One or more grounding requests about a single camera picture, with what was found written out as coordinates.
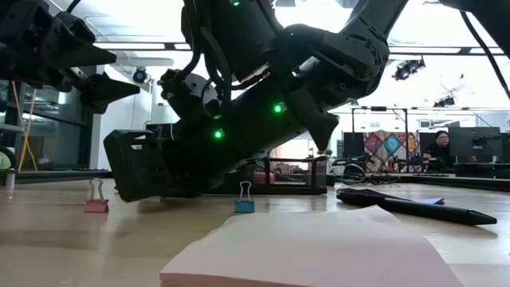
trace metal clip handle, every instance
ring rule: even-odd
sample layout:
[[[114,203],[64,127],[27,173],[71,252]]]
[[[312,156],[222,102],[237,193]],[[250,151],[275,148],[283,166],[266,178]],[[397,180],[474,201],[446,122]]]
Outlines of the metal clip handle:
[[[99,185],[97,186],[97,191],[99,192],[99,197],[101,200],[104,200],[104,196],[103,196],[103,180],[101,179],[90,179],[90,181],[88,181],[88,184],[90,185],[90,199],[94,199],[94,194],[96,193],[96,188],[94,187],[94,180],[96,180]]]
[[[248,193],[248,200],[251,200],[251,198],[249,197],[249,189],[250,189],[250,187],[252,186],[252,183],[251,183],[251,182],[249,182],[249,181],[244,181],[244,182],[240,182],[240,183],[239,183],[239,187],[241,187],[241,195],[239,195],[239,200],[242,200],[242,194],[243,194],[243,193],[245,193],[245,189],[244,189],[244,187],[242,186],[242,184],[243,184],[243,183],[248,183],[248,190],[247,190],[247,191],[248,191],[248,192],[247,192],[247,193]]]

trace binder clip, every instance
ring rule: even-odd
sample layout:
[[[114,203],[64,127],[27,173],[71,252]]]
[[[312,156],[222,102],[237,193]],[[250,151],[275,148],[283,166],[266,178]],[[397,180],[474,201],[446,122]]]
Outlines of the binder clip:
[[[248,183],[248,200],[242,199],[242,194],[245,192],[242,187],[243,183]],[[236,201],[235,207],[233,211],[235,213],[253,213],[255,212],[255,202],[249,197],[249,189],[252,186],[252,183],[249,181],[240,182],[239,186],[241,187],[241,195],[239,196],[239,200]]]
[[[97,187],[97,191],[99,192],[100,199],[94,199],[94,194],[96,193],[96,188],[94,187],[94,180],[99,183]],[[108,213],[110,209],[108,208],[108,200],[104,199],[103,196],[103,181],[101,179],[90,179],[88,182],[90,184],[90,199],[85,202],[85,212],[87,213]]]

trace table surface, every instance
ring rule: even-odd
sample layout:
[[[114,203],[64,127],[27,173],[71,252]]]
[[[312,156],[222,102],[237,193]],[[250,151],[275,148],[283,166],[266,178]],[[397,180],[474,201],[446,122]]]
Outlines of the table surface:
[[[85,181],[0,191],[0,286],[159,286],[159,271],[178,252],[233,215],[230,196],[126,204],[113,187],[105,181],[109,214],[83,212]],[[450,206],[498,218],[497,225],[471,227],[396,214],[423,234],[466,287],[510,286],[510,194],[417,184],[373,189],[408,199],[444,197]],[[338,201],[333,189],[254,199],[257,212],[354,208]]]

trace pen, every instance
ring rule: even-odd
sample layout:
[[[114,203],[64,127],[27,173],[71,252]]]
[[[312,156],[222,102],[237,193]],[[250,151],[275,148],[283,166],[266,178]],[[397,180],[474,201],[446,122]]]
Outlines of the pen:
[[[424,218],[455,222],[469,226],[496,224],[497,219],[475,210],[440,206],[428,203],[411,202],[400,199],[384,199],[377,203],[386,211],[411,214]]]

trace green led light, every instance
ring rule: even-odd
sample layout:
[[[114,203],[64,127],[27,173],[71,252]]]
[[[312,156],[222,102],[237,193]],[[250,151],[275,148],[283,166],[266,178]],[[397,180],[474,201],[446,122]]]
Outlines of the green led light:
[[[283,109],[283,108],[282,108],[279,104],[277,104],[276,106],[274,106],[273,111],[274,111],[275,113],[281,113],[281,112],[283,112],[283,111],[284,111],[284,109]]]
[[[213,137],[216,140],[221,140],[223,138],[223,136],[225,136],[225,133],[223,132],[223,129],[219,129],[219,130],[217,130],[216,132],[213,133]]]

